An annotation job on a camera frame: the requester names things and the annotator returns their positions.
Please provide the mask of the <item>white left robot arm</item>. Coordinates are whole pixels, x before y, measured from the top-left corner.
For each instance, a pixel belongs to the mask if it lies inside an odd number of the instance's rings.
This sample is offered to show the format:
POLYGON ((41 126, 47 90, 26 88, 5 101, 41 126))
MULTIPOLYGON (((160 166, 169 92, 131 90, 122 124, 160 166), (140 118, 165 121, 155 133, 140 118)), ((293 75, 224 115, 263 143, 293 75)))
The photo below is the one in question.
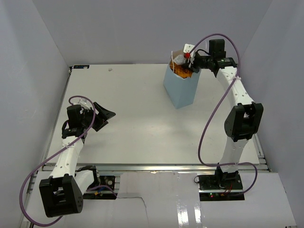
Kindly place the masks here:
POLYGON ((101 181, 94 165, 76 168, 85 144, 89 126, 98 132, 116 114, 98 103, 88 107, 79 101, 67 109, 68 119, 62 126, 62 149, 53 171, 39 184, 45 214, 48 218, 80 213, 83 195, 87 189, 94 190, 101 181))

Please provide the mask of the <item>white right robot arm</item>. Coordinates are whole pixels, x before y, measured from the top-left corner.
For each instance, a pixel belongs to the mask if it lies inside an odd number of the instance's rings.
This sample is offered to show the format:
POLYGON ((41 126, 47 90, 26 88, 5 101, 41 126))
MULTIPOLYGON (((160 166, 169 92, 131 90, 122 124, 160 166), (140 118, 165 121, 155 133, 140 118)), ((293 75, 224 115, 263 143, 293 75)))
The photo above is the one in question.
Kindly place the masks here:
POLYGON ((239 77, 240 65, 233 58, 227 57, 225 41, 211 39, 207 55, 198 52, 194 55, 192 69, 209 69, 224 88, 223 98, 229 100, 231 110, 224 121, 227 136, 223 156, 217 164, 212 164, 213 175, 199 176, 201 189, 221 189, 228 193, 234 187, 242 189, 238 172, 243 150, 257 133, 264 111, 261 103, 256 103, 244 88, 239 77))

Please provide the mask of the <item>orange kettle chips bag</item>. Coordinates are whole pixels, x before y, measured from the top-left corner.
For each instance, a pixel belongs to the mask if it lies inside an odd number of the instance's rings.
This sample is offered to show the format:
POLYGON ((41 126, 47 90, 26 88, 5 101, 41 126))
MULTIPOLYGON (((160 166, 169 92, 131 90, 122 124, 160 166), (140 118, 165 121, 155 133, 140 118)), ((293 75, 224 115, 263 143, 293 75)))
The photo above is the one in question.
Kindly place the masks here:
POLYGON ((188 68, 183 68, 182 65, 174 65, 174 73, 181 78, 192 77, 192 71, 188 68))

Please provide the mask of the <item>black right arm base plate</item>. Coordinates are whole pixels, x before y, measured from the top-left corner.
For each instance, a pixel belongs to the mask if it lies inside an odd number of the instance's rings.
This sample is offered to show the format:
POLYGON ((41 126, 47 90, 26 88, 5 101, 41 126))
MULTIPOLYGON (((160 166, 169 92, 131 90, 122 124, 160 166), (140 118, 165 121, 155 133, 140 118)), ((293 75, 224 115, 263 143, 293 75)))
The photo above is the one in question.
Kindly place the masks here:
POLYGON ((215 175, 197 175, 194 183, 199 186, 200 202, 245 200, 240 176, 218 183, 215 175))

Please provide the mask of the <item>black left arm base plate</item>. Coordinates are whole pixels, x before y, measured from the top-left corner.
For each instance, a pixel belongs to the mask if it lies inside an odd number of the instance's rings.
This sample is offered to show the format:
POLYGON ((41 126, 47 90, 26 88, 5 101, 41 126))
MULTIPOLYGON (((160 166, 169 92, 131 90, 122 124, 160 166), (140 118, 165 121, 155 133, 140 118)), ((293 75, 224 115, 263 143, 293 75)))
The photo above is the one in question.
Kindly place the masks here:
POLYGON ((84 199, 87 200, 115 200, 115 176, 99 176, 97 181, 89 185, 84 193, 84 199))

